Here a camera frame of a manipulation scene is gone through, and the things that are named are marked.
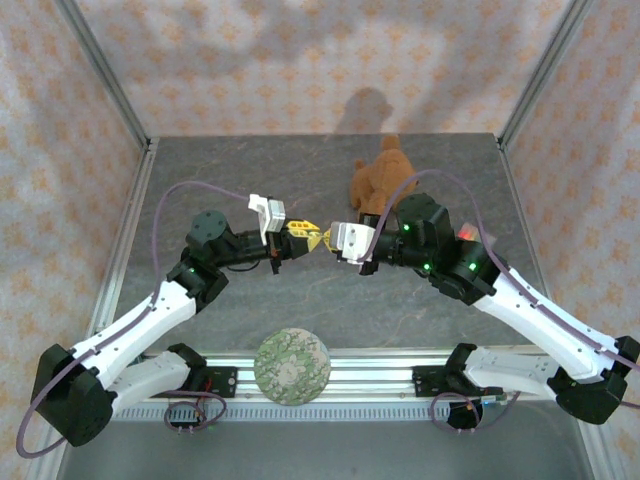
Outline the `brown plush toy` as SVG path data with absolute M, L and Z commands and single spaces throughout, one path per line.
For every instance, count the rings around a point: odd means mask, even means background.
M 381 215 L 395 191 L 416 173 L 401 149 L 397 134 L 385 135 L 381 152 L 371 164 L 355 161 L 349 196 L 359 214 Z

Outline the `aluminium frame post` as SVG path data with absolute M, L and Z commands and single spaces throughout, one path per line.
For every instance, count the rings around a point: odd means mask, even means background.
M 581 28 L 593 3 L 594 0 L 570 0 L 502 132 L 497 136 L 497 145 L 502 153 L 507 154 L 514 144 L 538 97 L 559 67 L 565 51 Z
M 53 0 L 76 37 L 103 88 L 114 102 L 122 120 L 136 143 L 146 150 L 151 140 L 129 101 L 115 71 L 100 46 L 76 0 Z

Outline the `aluminium table side rail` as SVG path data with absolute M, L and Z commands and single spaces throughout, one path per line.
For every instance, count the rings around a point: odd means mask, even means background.
M 142 149 L 115 240 L 112 243 L 109 262 L 86 330 L 86 338 L 100 333 L 113 322 L 159 142 L 159 137 L 152 137 Z M 65 446 L 60 446 L 49 454 L 32 460 L 25 480 L 56 480 L 65 449 Z
M 523 228 L 528 250 L 534 266 L 536 279 L 539 283 L 541 292 L 545 295 L 549 295 L 546 278 L 541 269 L 535 249 L 535 239 L 531 233 L 529 222 L 525 214 L 524 202 L 518 192 L 515 176 L 509 164 L 507 150 L 499 139 L 496 140 L 496 147 L 518 211 L 519 220 Z M 617 449 L 612 443 L 613 433 L 611 428 L 607 424 L 596 426 L 582 421 L 578 421 L 577 424 L 594 480 L 619 480 L 617 475 L 624 474 L 625 468 Z

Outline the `round green floral plate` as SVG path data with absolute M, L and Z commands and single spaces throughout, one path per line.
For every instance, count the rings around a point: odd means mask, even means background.
M 329 383 L 330 355 L 312 332 L 281 329 L 259 346 L 253 371 L 259 390 L 270 401 L 300 406 L 316 399 Z

